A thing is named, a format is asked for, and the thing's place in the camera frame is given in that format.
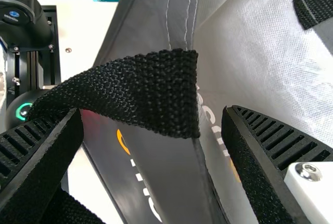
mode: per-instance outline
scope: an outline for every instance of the screw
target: screw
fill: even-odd
[[[320,170],[310,163],[298,163],[295,169],[300,177],[308,181],[320,181],[323,177]]]
[[[11,81],[14,82],[17,86],[20,85],[20,79],[18,77],[13,77]]]
[[[314,172],[316,172],[317,171],[317,168],[316,167],[314,167],[314,166],[312,166],[311,164],[305,164],[304,165],[304,169],[307,171],[307,172],[312,172],[312,173],[314,173]]]

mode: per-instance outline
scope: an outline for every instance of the black gripper pad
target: black gripper pad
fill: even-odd
[[[57,120],[37,118],[0,134],[0,192],[53,130]]]
[[[333,161],[330,147],[239,106],[223,110],[222,138],[259,223],[310,223],[284,176],[291,163]]]
[[[82,143],[80,111],[37,118],[0,137],[0,223],[40,223]]]

